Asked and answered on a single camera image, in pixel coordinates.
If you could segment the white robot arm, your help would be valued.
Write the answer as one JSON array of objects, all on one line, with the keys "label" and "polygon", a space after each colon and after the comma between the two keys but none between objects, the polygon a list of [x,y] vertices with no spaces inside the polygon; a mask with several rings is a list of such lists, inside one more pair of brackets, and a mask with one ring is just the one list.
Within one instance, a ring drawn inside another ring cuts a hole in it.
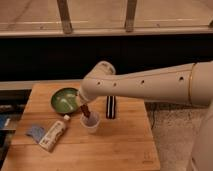
[{"label": "white robot arm", "polygon": [[99,96],[208,106],[195,139],[187,171],[213,171],[213,60],[116,75],[101,61],[83,78],[77,100],[83,105]]}]

